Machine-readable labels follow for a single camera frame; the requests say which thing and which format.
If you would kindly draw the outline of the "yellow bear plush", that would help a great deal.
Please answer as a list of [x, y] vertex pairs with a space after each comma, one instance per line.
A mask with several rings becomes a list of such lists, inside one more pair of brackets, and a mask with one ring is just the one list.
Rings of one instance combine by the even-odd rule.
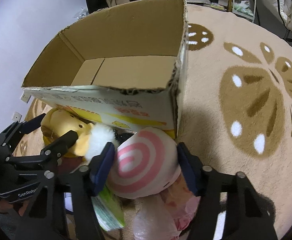
[[75, 131], [78, 139], [70, 148], [69, 154], [79, 157], [86, 155], [89, 148], [89, 140], [94, 124], [81, 121], [75, 115], [57, 108], [49, 110], [41, 122], [43, 140], [46, 145], [54, 142], [68, 131]]

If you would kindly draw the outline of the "green tissue pack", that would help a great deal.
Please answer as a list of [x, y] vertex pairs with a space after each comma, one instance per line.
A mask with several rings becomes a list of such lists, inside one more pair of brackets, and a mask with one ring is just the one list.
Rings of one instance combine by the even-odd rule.
[[98, 223], [104, 231], [125, 227], [121, 201], [106, 186], [91, 200]]

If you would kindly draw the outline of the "pink swirl roll plush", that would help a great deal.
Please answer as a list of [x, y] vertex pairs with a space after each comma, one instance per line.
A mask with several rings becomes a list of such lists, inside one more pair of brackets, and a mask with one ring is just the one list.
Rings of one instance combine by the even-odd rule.
[[106, 185], [121, 198], [137, 199], [167, 189], [180, 173], [176, 142], [164, 131], [147, 127], [117, 148]]

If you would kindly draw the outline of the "open cardboard box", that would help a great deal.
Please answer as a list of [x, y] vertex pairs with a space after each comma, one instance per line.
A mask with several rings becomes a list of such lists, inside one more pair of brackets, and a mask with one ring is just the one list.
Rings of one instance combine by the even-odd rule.
[[22, 88], [89, 121], [132, 132], [155, 127], [176, 138], [187, 64], [185, 0], [139, 0], [59, 31]]

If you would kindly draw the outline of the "lower wall socket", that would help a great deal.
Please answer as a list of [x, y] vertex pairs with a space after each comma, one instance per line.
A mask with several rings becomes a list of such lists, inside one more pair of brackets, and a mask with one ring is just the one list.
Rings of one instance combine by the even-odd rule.
[[21, 118], [22, 118], [22, 115], [20, 113], [18, 112], [13, 113], [12, 120], [14, 122], [20, 122]]

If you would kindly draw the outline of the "wall socket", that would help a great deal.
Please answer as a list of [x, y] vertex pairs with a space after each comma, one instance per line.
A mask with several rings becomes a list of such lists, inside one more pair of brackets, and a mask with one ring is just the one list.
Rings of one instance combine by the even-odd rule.
[[18, 112], [13, 113], [12, 120], [14, 122], [20, 122], [21, 118], [22, 118], [22, 115], [20, 113]]
[[30, 98], [31, 98], [31, 94], [27, 92], [23, 92], [22, 96], [20, 97], [20, 100], [24, 103], [29, 103]]

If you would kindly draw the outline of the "upper wall socket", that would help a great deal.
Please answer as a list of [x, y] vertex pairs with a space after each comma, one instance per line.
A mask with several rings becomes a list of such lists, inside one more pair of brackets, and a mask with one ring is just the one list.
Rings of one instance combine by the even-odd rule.
[[22, 96], [20, 97], [20, 100], [24, 103], [29, 103], [30, 98], [31, 98], [31, 94], [27, 92], [23, 92]]

